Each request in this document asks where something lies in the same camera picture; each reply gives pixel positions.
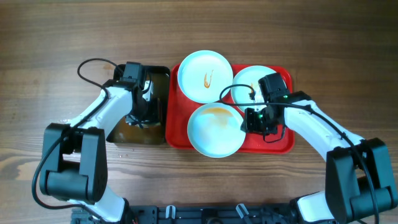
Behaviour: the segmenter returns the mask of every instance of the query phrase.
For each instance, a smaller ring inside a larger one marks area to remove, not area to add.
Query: plate
[[[275,70],[260,66],[254,65],[247,68],[242,69],[238,74],[236,74],[233,85],[235,84],[246,84],[250,85],[256,91],[256,95],[254,97],[254,101],[249,98],[249,93],[251,89],[245,86],[237,86],[231,88],[231,96],[235,103],[263,103],[264,99],[261,94],[260,86],[259,86],[259,79],[275,73]],[[259,106],[239,106],[238,108],[244,112],[246,108],[253,108],[256,111],[260,111],[261,109],[265,108],[266,105],[259,105]]]
[[[222,55],[200,50],[182,61],[177,80],[182,93],[192,101],[212,103],[218,101],[221,91],[232,84],[233,72]]]
[[[232,106],[209,103],[195,110],[188,121],[188,138],[205,156],[221,158],[232,155],[243,144],[242,116]]]

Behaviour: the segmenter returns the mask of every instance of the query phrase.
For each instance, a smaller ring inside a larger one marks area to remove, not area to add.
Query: tray
[[[231,65],[234,76],[242,69],[251,65]],[[187,125],[191,114],[199,108],[201,103],[196,103],[188,99],[181,91],[177,82],[177,72],[180,65],[174,66],[170,74],[169,103],[167,106],[166,119],[166,141],[169,145],[177,149],[194,149],[191,145],[188,134]],[[276,72],[279,72],[284,79],[287,88],[292,92],[293,84],[290,74],[280,66],[267,66]],[[231,92],[224,98],[225,101],[233,103]],[[244,116],[244,113],[238,107],[234,108]],[[267,141],[273,141],[280,138],[282,134],[282,126],[278,127],[278,134],[269,135]],[[267,153],[267,154],[285,154],[289,152],[294,145],[294,132],[286,128],[285,137],[275,143],[265,143],[259,134],[247,134],[243,145],[238,152],[250,153]]]

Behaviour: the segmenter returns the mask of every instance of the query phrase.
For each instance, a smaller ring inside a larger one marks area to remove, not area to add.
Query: wooden table
[[[45,127],[98,96],[76,75],[92,57],[171,68],[209,49],[231,63],[283,66],[294,89],[326,114],[364,138],[381,138],[398,180],[397,1],[40,2],[0,4],[0,223],[70,221],[69,210],[39,207],[30,183]],[[91,63],[83,73],[104,83],[113,68]],[[281,156],[106,147],[108,184],[132,205],[288,202],[325,186],[324,161],[298,135]],[[398,209],[381,220],[397,223]]]

